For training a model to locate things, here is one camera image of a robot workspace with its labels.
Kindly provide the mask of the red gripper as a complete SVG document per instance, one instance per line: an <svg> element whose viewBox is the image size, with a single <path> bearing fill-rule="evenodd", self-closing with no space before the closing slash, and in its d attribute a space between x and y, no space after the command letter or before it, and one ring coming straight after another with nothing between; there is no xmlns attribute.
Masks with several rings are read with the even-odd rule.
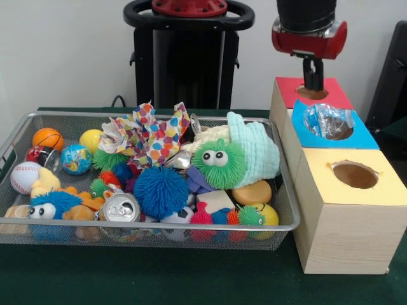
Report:
<svg viewBox="0 0 407 305"><path fill-rule="evenodd" d="M307 90L324 89L324 65L322 59L334 60L342 52L347 39L346 21L334 21L326 29L310 33L289 32L281 26L278 18L272 27L272 43L281 53L291 56L311 58L303 59L303 78Z"/></svg>

